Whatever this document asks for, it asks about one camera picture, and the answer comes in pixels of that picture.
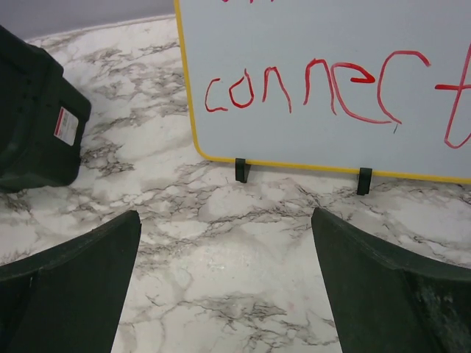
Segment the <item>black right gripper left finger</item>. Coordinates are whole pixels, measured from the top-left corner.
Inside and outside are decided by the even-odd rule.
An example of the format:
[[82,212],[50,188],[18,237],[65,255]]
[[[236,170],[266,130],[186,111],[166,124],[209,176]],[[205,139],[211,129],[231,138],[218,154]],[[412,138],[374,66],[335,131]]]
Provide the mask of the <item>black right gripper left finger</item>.
[[2,352],[110,352],[141,239],[134,210],[1,266]]

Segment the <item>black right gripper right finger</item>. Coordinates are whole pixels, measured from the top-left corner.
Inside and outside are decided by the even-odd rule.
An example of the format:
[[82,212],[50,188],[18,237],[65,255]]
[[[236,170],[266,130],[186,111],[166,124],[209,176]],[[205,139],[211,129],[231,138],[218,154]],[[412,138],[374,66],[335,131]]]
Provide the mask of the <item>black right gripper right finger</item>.
[[469,352],[470,270],[316,208],[314,243],[343,352]]

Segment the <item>yellow framed whiteboard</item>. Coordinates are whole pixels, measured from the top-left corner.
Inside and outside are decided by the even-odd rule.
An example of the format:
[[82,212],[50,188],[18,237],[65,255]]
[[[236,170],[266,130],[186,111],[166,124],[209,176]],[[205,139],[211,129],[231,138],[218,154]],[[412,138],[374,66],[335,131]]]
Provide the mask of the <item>yellow framed whiteboard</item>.
[[468,1],[176,1],[212,161],[470,182]]

